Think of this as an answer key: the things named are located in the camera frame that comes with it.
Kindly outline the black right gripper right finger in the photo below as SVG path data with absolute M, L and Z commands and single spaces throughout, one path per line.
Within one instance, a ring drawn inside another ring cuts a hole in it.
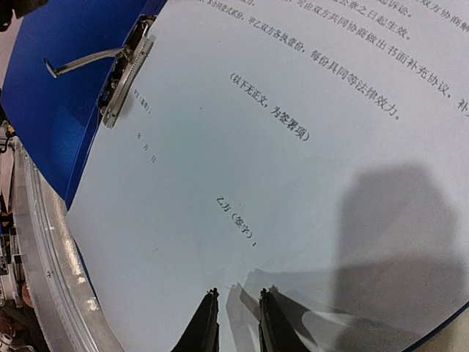
M 259 297 L 260 351 L 311 351 L 302 341 L 318 346 L 302 319 L 309 309 L 280 293 L 264 288 Z

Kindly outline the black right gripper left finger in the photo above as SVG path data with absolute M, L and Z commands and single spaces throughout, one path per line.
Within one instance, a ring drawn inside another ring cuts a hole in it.
M 184 330 L 173 352 L 219 351 L 218 291 L 208 291 Z

